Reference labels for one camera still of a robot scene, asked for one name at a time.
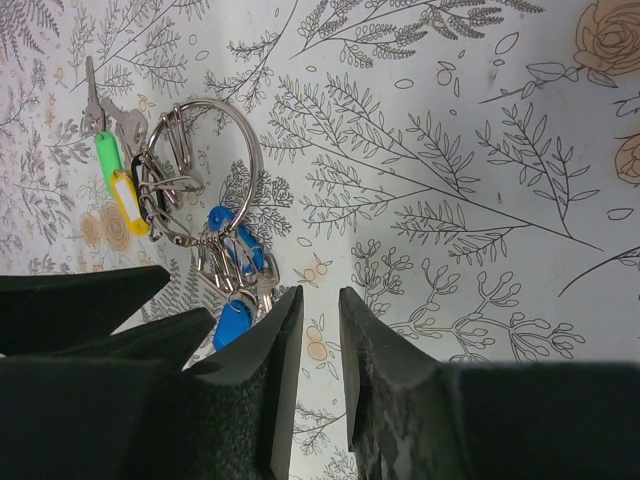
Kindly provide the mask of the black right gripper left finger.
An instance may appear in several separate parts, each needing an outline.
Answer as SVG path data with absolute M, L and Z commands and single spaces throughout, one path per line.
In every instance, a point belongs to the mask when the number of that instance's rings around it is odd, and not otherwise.
M 1 363 L 5 479 L 284 479 L 303 291 L 194 364 L 203 308 Z

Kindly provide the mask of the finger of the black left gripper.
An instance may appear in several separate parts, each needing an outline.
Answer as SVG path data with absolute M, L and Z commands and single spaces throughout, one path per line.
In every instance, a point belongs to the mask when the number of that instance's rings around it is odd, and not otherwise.
M 110 335 L 156 293 L 163 267 L 83 274 L 1 277 L 1 353 L 65 349 Z

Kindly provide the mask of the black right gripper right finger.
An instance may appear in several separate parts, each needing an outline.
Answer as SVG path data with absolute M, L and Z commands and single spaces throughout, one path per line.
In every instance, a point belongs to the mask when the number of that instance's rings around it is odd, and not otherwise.
M 443 363 L 339 293 L 347 435 L 362 479 L 635 479 L 633 363 Z

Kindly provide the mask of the blue key tag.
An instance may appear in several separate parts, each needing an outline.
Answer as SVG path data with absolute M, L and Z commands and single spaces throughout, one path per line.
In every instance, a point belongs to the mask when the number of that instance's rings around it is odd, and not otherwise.
M 220 280 L 224 305 L 214 333 L 213 345 L 217 351 L 229 346 L 253 326 L 258 312 L 258 300 L 251 291 L 258 273 L 265 267 L 265 255 L 259 242 L 240 223 L 229 235 L 225 228 L 234 220 L 233 212 L 226 206 L 211 209 L 207 226 L 218 234 L 214 247 L 214 271 Z

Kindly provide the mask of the large silver keyring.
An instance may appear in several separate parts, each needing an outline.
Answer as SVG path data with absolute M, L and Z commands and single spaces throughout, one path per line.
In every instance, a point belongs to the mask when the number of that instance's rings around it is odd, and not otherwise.
M 176 245 L 199 241 L 195 216 L 207 216 L 225 201 L 217 192 L 232 173 L 236 161 L 245 176 L 240 180 L 239 199 L 228 208 L 234 214 L 229 235 L 242 223 L 258 190 L 263 169 L 257 135 L 244 114 L 215 98 L 194 98 L 174 104 L 160 114 L 139 153 L 148 155 L 164 179 L 153 184 L 162 190 L 167 210 L 155 210 L 149 237 L 165 238 Z

